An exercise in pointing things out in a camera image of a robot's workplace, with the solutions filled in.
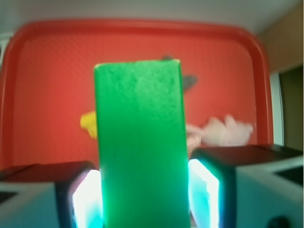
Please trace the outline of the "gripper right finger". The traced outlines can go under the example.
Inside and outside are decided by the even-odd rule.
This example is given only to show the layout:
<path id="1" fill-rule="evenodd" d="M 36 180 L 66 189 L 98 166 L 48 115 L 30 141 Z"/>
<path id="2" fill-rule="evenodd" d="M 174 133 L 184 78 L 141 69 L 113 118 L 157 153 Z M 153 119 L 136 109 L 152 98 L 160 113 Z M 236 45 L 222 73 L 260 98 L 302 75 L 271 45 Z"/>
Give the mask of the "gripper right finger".
<path id="1" fill-rule="evenodd" d="M 276 145 L 199 147 L 189 160 L 199 228 L 301 228 L 304 154 Z"/>

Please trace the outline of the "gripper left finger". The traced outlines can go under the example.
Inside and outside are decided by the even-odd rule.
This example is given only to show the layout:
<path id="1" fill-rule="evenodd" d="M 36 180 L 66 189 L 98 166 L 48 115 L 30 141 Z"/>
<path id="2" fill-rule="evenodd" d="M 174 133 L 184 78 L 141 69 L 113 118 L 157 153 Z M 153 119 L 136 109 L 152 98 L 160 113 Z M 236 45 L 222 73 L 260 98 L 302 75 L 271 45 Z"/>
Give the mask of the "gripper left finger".
<path id="1" fill-rule="evenodd" d="M 101 228 L 101 173 L 86 161 L 0 171 L 2 228 Z"/>

